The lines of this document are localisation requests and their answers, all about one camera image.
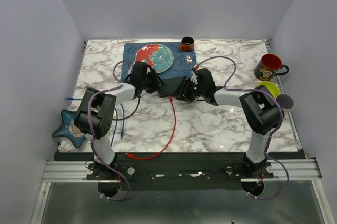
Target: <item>star-shaped toy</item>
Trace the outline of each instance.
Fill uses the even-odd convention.
[[[68,110],[61,111],[62,124],[55,130],[53,137],[67,137],[74,147],[79,148],[85,140],[85,136],[74,125],[75,113]]]

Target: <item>yellow cup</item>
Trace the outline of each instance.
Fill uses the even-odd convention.
[[[259,85],[264,85],[267,87],[267,89],[269,90],[269,92],[273,95],[273,97],[276,99],[277,96],[280,94],[280,89],[279,87],[272,83],[272,82],[269,82],[269,81],[264,81],[264,82],[261,82],[259,83]]]

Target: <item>white marble surface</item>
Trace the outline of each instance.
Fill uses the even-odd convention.
[[[117,86],[112,69],[122,60],[124,44],[128,42],[170,42],[178,40],[89,40],[78,77],[75,98],[81,98],[87,86],[107,89]],[[226,55],[237,63],[237,72],[229,87],[253,88],[260,82],[253,70],[261,56],[267,53],[261,40],[197,40],[195,53],[200,62],[215,55]],[[233,65],[225,59],[210,60],[203,64],[221,86],[230,76]],[[80,101],[73,101],[71,110],[77,110]],[[123,103],[126,115],[136,107],[137,99]],[[251,129],[241,108],[212,106],[205,102],[186,103],[174,100],[177,127],[167,152],[243,152],[248,149]],[[157,93],[145,95],[137,112],[125,121],[124,137],[120,137],[122,123],[118,123],[113,142],[115,152],[157,152],[168,142],[172,133],[174,116],[168,98],[158,98]],[[110,138],[114,124],[110,129]],[[90,152],[88,142],[77,149],[63,138],[61,152]],[[274,135],[270,151],[297,151],[295,137],[286,117]]]

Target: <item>dark blue mat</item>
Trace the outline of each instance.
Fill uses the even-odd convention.
[[[124,52],[123,52],[123,60],[134,61],[135,56],[138,50],[140,50],[143,46],[150,45],[150,44],[162,44],[167,46],[174,55],[174,61],[172,66],[164,71],[163,73],[159,74],[161,79],[168,79],[178,76],[192,76],[191,66],[186,63],[186,56],[189,55],[192,60],[192,66],[196,64],[196,57],[195,52],[182,52],[179,50],[180,42],[149,42],[149,43],[126,43],[124,45]],[[122,77],[121,80],[125,79],[128,75],[128,70],[130,68],[130,63],[123,63],[122,66]]]

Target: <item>mug handle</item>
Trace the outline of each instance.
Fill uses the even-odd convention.
[[[183,43],[180,44],[179,50],[180,50],[180,51],[184,51],[184,44],[183,44]]]
[[[282,68],[286,68],[286,71],[282,72],[282,73],[276,73],[275,75],[285,75],[286,73],[289,72],[289,67],[287,65],[282,64],[282,66],[280,67],[280,69],[282,69]]]

